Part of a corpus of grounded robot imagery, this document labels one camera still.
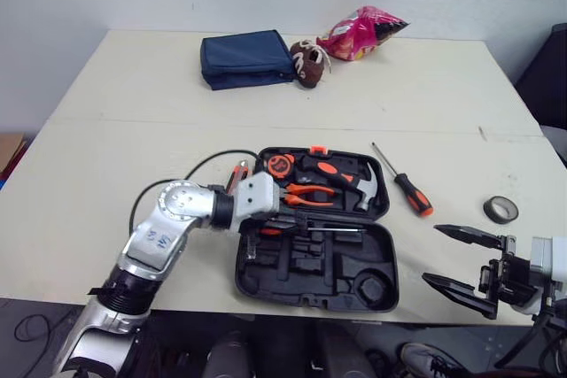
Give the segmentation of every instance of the pink snack bag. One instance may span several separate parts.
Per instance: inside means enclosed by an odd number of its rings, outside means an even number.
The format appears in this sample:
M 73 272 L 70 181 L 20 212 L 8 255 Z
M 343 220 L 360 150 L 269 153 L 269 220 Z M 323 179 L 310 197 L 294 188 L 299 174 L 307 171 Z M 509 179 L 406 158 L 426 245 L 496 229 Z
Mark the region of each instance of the pink snack bag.
M 407 26 L 406 21 L 388 12 L 374 6 L 362 6 L 323 37 L 317 37 L 317 44 L 332 57 L 354 61 Z

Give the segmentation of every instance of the table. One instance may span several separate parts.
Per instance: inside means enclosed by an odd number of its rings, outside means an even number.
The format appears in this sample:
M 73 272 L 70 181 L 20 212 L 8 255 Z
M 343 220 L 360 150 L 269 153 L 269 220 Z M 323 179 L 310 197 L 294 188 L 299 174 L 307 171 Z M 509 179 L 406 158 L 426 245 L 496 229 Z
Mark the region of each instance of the table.
M 567 230 L 567 172 L 483 43 L 394 38 L 360 62 L 333 61 L 313 90 L 294 82 L 213 92 L 200 77 L 203 36 L 108 33 L 0 191 L 0 297 L 85 303 L 127 241 L 140 189 L 182 176 L 210 153 L 326 144 L 372 155 L 374 140 L 436 207 L 429 218 L 414 216 L 387 177 L 391 208 L 380 222 L 398 257 L 395 310 L 325 312 L 245 297 L 234 285 L 237 235 L 204 229 L 191 234 L 154 308 L 531 323 L 505 304 L 497 321 L 485 320 L 421 279 L 431 272 L 476 285 L 480 267 L 500 254 L 453 241 L 434 224 L 516 235 L 523 257 L 533 235 Z M 195 180 L 225 183 L 238 159 L 219 158 Z M 496 194 L 517 203 L 516 221 L 496 225 L 483 214 L 483 201 Z M 153 199 L 144 199 L 139 220 Z

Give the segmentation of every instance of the blue bag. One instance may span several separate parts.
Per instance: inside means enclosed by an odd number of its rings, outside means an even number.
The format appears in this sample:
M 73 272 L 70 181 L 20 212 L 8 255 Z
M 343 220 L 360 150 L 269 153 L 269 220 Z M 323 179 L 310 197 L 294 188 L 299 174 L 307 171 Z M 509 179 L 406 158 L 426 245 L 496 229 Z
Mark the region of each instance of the blue bag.
M 295 78 L 290 51 L 275 30 L 203 39 L 201 73 L 212 90 L 263 86 Z

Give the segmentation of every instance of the pliers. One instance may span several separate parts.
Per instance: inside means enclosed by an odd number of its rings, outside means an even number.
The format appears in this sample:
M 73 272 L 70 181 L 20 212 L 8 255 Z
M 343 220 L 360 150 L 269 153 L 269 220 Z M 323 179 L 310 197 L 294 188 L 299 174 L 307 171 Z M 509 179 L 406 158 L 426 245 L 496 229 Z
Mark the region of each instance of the pliers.
M 333 188 L 328 188 L 326 186 L 319 186 L 319 185 L 296 185 L 295 183 L 291 183 L 287 185 L 285 188 L 281 189 L 280 198 L 284 200 L 286 204 L 289 205 L 311 205 L 313 207 L 329 207 L 332 206 L 333 203 L 317 203 L 315 201 L 307 201 L 306 199 L 298 197 L 298 195 L 308 194 L 311 192 L 316 192 L 317 190 L 328 194 L 328 195 L 335 195 L 335 190 Z

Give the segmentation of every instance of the black tape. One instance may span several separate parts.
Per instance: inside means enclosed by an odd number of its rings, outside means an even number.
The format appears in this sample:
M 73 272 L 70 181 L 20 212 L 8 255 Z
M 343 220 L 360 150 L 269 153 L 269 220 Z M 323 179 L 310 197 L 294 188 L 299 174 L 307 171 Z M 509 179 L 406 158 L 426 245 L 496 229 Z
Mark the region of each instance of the black tape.
M 504 225 L 517 219 L 519 210 L 517 206 L 506 197 L 492 197 L 483 204 L 488 219 L 494 223 Z

